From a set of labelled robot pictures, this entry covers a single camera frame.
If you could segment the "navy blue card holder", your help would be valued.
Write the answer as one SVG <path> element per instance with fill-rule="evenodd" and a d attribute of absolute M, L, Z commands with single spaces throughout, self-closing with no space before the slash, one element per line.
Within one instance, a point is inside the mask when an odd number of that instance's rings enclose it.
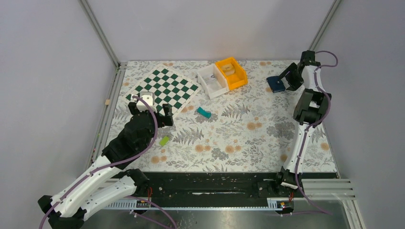
<path fill-rule="evenodd" d="M 286 90 L 285 85 L 279 76 L 270 76 L 266 78 L 266 81 L 273 93 L 279 93 Z"/>

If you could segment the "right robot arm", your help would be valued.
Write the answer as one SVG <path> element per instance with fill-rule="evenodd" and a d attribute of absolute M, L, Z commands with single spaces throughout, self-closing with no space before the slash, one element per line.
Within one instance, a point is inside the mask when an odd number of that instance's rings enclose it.
<path fill-rule="evenodd" d="M 301 190 L 303 161 L 309 139 L 316 126 L 321 124 L 330 111 L 331 94 L 325 91 L 321 83 L 322 65 L 316 61 L 315 55 L 314 51 L 304 51 L 299 63 L 292 63 L 280 75 L 267 78 L 274 93 L 296 91 L 301 86 L 304 87 L 293 112 L 293 119 L 298 125 L 292 141 L 292 151 L 272 187 L 281 197 Z"/>

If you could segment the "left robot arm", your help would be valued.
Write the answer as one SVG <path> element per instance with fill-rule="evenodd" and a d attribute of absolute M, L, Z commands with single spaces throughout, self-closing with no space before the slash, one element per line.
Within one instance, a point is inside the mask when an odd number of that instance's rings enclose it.
<path fill-rule="evenodd" d="M 140 169 L 127 167 L 153 146 L 159 128 L 173 125 L 172 108 L 163 104 L 164 114 L 160 114 L 142 99 L 128 107 L 131 120 L 95 162 L 60 193 L 38 200 L 45 214 L 40 228 L 47 221 L 53 229 L 79 229 L 107 205 L 133 194 L 146 194 L 149 179 Z"/>

